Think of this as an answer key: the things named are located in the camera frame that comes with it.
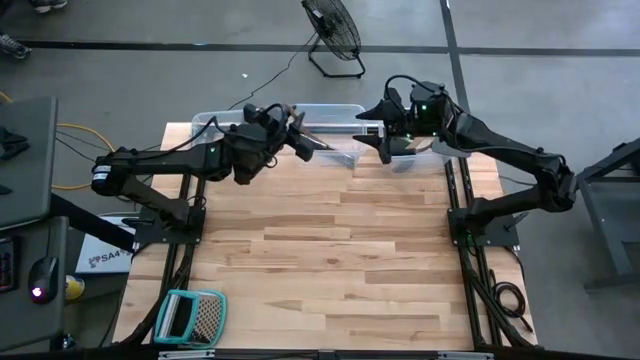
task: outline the plastic container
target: plastic container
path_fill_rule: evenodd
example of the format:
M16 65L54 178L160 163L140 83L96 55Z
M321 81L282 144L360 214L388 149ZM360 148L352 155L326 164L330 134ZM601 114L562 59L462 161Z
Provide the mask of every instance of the plastic container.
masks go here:
M304 127L322 141L335 147L333 150L316 150L311 164L321 166L344 166L353 169L358 162L360 154L367 148L355 140L335 143L331 136L326 135L358 135L366 134L367 126L371 122L356 119L356 115L365 111L360 105L353 104L296 104L298 113L305 112ZM231 124L243 122L242 110L216 111L200 113L191 121L191 133L194 135L211 119L218 118L220 127L228 129ZM214 141L221 137L219 131L209 127L193 145Z

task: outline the black bracket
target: black bracket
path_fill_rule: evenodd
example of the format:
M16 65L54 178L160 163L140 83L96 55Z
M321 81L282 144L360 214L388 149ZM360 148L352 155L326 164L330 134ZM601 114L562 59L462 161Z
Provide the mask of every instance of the black bracket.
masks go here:
M519 218L512 215L494 218L485 228L484 234L472 236L466 222L466 208L449 209L449 232L454 246L517 246L520 244L515 225Z
M137 219L124 219L123 223L136 229L134 241L144 244L198 244L202 239L206 208L191 206L189 222L183 228L167 227L158 213L148 208L140 211Z

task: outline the gray floor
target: gray floor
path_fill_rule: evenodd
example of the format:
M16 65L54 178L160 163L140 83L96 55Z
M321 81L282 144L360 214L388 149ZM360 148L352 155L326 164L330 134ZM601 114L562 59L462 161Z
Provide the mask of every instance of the gray floor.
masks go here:
M345 0L365 45L445 46L437 0ZM460 46L640 49L631 0L449 0ZM35 40L162 41L300 45L312 30L297 0L70 0L40 17L21 2L3 18L16 37ZM15 99L60 98L60 120L100 130L115 146L158 143L167 121L225 110L286 65L288 52L34 50L16 63L0 59L0 90ZM345 69L330 54L318 58ZM322 78L304 59L258 93L274 101L374 105L395 73L444 82L453 90L448 55L366 53L361 80ZM471 110L494 130L566 155L581 171L622 141L640 136L640 57L463 56ZM74 143L91 156L99 151ZM79 184L91 164L57 149L55 180ZM526 174L499 166L501 174ZM519 185L503 182L506 191ZM130 205L90 191L63 195L99 212ZM640 289L587 295L582 284L611 273L581 199L562 214L534 211L518 227L527 292L542 345L555 350L640 356ZM70 314L87 346L102 337L115 297Z

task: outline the wooden tabletop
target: wooden tabletop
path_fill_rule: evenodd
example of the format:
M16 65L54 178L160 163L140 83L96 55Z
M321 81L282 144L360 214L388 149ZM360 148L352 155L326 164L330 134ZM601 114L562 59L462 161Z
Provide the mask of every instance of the wooden tabletop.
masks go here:
M186 140L190 130L189 123L167 124L163 148ZM355 170L322 159L303 163L285 149L278 165L249 186L232 177L209 183L189 288L228 298L217 347L471 349L444 167L414 167L394 171L373 150ZM476 196L502 195L493 159L474 155L469 168ZM153 187L177 197L180 177L156 176ZM166 253L157 244L135 258L114 341L129 335L156 300ZM511 254L487 248L487 259L498 281L513 282L526 296Z

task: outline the computer mouse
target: computer mouse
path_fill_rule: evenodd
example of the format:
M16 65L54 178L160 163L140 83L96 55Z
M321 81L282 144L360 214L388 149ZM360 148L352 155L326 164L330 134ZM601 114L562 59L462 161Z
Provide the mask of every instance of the computer mouse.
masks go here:
M29 272L29 296L36 304L46 304L58 294L58 258L36 261Z

